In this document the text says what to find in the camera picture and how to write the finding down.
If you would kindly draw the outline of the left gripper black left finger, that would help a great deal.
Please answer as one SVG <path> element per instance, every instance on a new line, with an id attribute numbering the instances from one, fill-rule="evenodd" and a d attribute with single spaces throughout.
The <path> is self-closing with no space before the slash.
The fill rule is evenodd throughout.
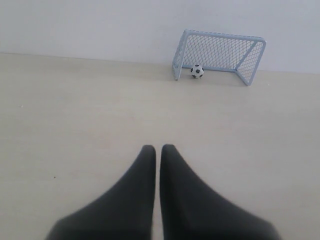
<path id="1" fill-rule="evenodd" d="M 58 220 L 48 240 L 150 240 L 156 151 L 144 145 L 126 173 L 102 196 Z"/>

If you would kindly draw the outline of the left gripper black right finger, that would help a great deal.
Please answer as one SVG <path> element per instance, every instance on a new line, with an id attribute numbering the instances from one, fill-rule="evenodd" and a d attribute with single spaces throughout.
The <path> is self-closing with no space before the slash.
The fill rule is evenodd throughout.
<path id="1" fill-rule="evenodd" d="M 173 144 L 161 150 L 159 193 L 165 240 L 278 240 L 268 221 L 210 188 Z"/>

